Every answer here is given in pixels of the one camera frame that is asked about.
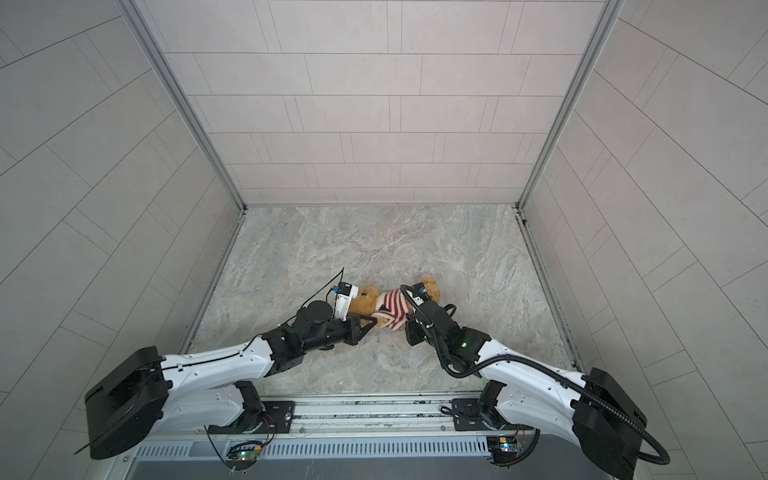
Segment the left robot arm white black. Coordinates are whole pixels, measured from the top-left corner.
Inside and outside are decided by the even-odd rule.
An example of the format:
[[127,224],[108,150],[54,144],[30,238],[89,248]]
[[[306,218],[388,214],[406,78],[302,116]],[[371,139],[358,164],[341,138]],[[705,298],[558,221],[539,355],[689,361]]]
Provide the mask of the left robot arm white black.
[[258,426],[254,380],[300,365],[314,350],[338,343],[354,346],[377,324],[371,316],[335,315],[317,300],[292,321],[250,341],[197,354],[162,355],[157,347],[136,350],[84,397],[94,460],[115,457],[148,436],[198,426]]

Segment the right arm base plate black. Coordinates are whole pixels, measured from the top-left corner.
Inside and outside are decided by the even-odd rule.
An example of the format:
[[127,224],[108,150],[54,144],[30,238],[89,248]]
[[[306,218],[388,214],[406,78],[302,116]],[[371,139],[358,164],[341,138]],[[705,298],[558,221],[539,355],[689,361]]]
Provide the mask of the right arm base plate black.
[[454,398],[447,409],[447,416],[453,420],[457,432],[516,433],[526,429],[524,425],[508,423],[500,415],[491,413],[475,398]]

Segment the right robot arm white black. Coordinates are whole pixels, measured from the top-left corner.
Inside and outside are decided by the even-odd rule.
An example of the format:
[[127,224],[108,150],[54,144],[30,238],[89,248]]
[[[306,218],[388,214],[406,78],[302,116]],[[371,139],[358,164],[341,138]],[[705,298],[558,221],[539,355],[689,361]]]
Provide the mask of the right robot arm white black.
[[610,374],[540,363],[484,332],[459,326],[454,310],[433,300],[416,301],[406,338],[412,345],[432,346],[450,376],[485,379],[480,416],[487,426],[525,425],[556,435],[579,446],[612,477],[633,478],[638,461],[649,458],[641,450],[647,418]]

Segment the red white striped knit sweater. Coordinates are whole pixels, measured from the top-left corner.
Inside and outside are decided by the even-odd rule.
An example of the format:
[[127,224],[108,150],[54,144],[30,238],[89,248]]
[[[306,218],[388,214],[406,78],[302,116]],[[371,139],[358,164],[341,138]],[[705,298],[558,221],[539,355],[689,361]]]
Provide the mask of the red white striped knit sweater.
[[412,307],[402,292],[398,290],[382,293],[378,296],[372,317],[377,319],[378,328],[398,331],[406,324]]

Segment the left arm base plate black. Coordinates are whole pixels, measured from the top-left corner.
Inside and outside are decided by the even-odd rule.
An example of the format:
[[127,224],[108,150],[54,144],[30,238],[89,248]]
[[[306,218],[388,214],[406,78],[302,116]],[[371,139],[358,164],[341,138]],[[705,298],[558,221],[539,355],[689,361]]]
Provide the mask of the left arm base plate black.
[[296,403],[293,401],[266,401],[260,409],[244,411],[226,426],[208,426],[212,435],[287,434],[290,432]]

